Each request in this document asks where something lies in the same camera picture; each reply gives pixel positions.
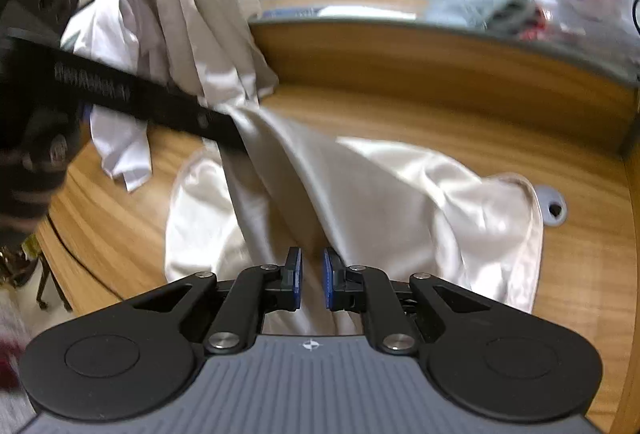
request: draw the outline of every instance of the black cable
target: black cable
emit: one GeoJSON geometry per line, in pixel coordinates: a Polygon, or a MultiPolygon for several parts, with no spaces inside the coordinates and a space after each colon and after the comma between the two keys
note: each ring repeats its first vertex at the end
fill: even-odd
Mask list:
{"type": "Polygon", "coordinates": [[[636,26],[636,31],[638,32],[638,35],[640,35],[640,26],[638,25],[638,13],[637,13],[638,4],[640,4],[640,0],[635,0],[631,8],[631,17],[633,17],[634,26],[636,26]]]}
{"type": "Polygon", "coordinates": [[[58,241],[60,242],[60,245],[62,245],[62,248],[65,249],[65,251],[70,255],[70,257],[76,261],[76,263],[78,263],[80,265],[80,267],[85,270],[89,275],[91,275],[92,279],[95,280],[100,286],[102,286],[105,290],[107,290],[109,293],[111,293],[113,296],[116,296],[118,299],[120,300],[124,300],[124,298],[122,297],[122,295],[120,295],[116,290],[114,290],[113,288],[111,288],[110,286],[108,286],[105,282],[103,282],[93,271],[89,270],[89,268],[84,264],[84,262],[82,262],[80,259],[78,259],[74,253],[69,249],[69,247],[66,245],[65,241],[62,240],[62,237],[60,237],[60,233],[58,232],[58,229],[56,228],[56,225],[53,223],[53,220],[51,219],[51,216],[49,215],[49,213],[47,212],[47,221],[49,221],[49,224],[51,226],[51,229],[53,230],[53,233],[55,234],[56,238],[58,239],[58,241]]]}

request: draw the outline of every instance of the wooden desk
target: wooden desk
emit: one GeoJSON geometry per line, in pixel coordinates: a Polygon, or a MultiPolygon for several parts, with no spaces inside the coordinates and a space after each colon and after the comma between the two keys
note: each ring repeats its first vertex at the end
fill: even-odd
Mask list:
{"type": "MultiPolygon", "coordinates": [[[[611,426],[634,334],[636,242],[623,162],[546,134],[453,110],[323,88],[281,86],[264,106],[329,134],[399,140],[442,151],[480,175],[518,172],[564,194],[569,218],[545,229],[534,313],[596,345],[604,379],[590,418],[611,426]]],[[[91,144],[69,169],[51,216],[71,250],[124,297],[164,284],[164,226],[175,175],[200,141],[154,128],[154,176],[133,194],[100,170],[91,144]]],[[[66,255],[43,224],[39,237],[78,314],[116,302],[66,255]]],[[[617,430],[625,434],[630,431],[617,430]]]]}

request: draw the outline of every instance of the black circular cover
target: black circular cover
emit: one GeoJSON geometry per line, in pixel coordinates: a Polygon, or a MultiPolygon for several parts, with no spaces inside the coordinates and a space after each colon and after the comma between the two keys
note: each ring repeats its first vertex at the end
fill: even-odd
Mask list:
{"type": "Polygon", "coordinates": [[[193,367],[190,343],[162,314],[113,306],[38,336],[21,357],[20,378],[44,410],[113,421],[167,402],[193,367]]]}
{"type": "Polygon", "coordinates": [[[498,420],[545,422],[585,412],[602,377],[595,348],[549,322],[522,323],[479,320],[445,333],[428,356],[429,374],[448,398],[498,420]]]}

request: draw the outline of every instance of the gray gripper base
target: gray gripper base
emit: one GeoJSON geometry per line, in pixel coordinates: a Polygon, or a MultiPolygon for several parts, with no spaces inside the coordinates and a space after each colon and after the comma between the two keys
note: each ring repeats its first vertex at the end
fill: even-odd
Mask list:
{"type": "Polygon", "coordinates": [[[596,434],[585,418],[512,425],[445,400],[417,362],[365,337],[260,336],[214,356],[176,400],[144,416],[81,424],[41,414],[24,434],[596,434]]]}

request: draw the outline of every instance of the white garment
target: white garment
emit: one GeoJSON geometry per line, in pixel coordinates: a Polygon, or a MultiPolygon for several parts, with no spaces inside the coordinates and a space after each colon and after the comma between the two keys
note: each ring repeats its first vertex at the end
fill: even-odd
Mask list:
{"type": "MultiPolygon", "coordinates": [[[[74,50],[202,96],[208,106],[256,102],[277,83],[236,0],[95,0],[74,50]]],[[[133,190],[151,176],[146,124],[96,107],[92,138],[110,176],[133,190]]]]}
{"type": "Polygon", "coordinates": [[[357,322],[324,309],[321,251],[331,245],[347,265],[405,281],[426,271],[531,311],[543,225],[525,179],[482,179],[444,154],[402,143],[334,141],[268,110],[229,112],[248,156],[212,145],[178,174],[167,280],[203,270],[232,279],[249,266],[282,264],[300,246],[302,308],[269,314],[265,331],[351,334],[357,322]]]}

